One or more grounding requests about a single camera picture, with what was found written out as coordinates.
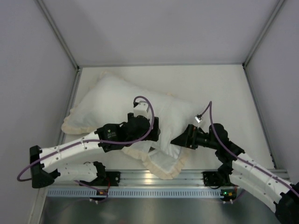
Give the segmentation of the white pillow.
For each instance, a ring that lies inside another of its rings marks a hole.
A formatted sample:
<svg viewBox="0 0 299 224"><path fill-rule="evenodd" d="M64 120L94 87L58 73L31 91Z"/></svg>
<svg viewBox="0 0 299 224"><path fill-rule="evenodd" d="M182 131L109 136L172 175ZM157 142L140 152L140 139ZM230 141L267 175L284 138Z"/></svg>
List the white pillow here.
<svg viewBox="0 0 299 224"><path fill-rule="evenodd" d="M159 149L166 155L177 159L181 147L171 144L171 141L181 135L193 122L195 115L202 110L202 105L185 100L173 99L167 103L163 111L159 113L161 128Z"/></svg>

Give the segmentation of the white pillowcase with cream ruffle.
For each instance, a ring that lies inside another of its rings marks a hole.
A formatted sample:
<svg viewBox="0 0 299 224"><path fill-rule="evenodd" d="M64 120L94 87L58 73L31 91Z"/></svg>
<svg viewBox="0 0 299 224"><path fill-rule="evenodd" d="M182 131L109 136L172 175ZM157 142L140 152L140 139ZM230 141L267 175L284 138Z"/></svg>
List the white pillowcase with cream ruffle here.
<svg viewBox="0 0 299 224"><path fill-rule="evenodd" d="M167 103L178 99L143 89L116 75L106 73L101 75L80 103L70 110L70 115L64 119L61 129L65 134L77 135L90 133L105 124L127 121L127 114L133 111L133 100L137 96L144 96L151 102L154 114L158 118ZM159 149L159 146L159 140L140 141L131 147L123 148L122 151L134 159L141 160L144 167L157 177L164 180L173 179L181 172L188 154L181 148L179 157L174 159Z"/></svg>

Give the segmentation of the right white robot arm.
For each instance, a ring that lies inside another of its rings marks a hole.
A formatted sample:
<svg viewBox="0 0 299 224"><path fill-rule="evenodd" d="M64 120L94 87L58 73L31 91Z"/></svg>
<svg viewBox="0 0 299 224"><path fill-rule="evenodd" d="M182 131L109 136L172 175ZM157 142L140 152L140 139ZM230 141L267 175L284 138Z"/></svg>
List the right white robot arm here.
<svg viewBox="0 0 299 224"><path fill-rule="evenodd" d="M299 185L259 165L228 138L223 125L212 124L207 133L200 127L188 125L171 144L190 149L214 149L222 163L216 171L217 186L231 184L246 190L267 205L282 224L299 222Z"/></svg>

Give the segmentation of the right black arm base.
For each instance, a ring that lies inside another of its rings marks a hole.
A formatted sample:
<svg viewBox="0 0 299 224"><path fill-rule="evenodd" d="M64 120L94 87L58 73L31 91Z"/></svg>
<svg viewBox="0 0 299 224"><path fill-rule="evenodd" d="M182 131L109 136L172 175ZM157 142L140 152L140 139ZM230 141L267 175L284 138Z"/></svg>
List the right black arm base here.
<svg viewBox="0 0 299 224"><path fill-rule="evenodd" d="M205 187L218 189L221 187L235 187L236 185L230 181L229 174L219 171L205 171L203 174L203 182Z"/></svg>

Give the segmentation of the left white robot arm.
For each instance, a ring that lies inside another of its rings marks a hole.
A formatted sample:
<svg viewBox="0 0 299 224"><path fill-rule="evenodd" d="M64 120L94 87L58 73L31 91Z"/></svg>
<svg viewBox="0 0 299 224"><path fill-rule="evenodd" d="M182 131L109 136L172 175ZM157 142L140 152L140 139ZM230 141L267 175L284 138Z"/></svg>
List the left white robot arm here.
<svg viewBox="0 0 299 224"><path fill-rule="evenodd" d="M93 183L106 178L105 167L95 161L89 164L73 164L85 155L98 155L122 150L139 141L158 141L159 118L148 119L128 113L128 120L120 124L105 124L88 135L72 142L29 149L32 188L39 189L55 182L82 181Z"/></svg>

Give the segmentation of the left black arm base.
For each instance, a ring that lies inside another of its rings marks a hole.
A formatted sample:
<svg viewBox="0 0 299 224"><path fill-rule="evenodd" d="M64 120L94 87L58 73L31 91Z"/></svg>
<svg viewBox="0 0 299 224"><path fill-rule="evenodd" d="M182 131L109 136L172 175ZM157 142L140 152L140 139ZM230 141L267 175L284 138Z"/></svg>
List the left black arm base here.
<svg viewBox="0 0 299 224"><path fill-rule="evenodd" d="M105 174L100 174L91 182L80 181L80 186L84 184L88 186L104 186L117 187L119 186L121 172L108 171Z"/></svg>

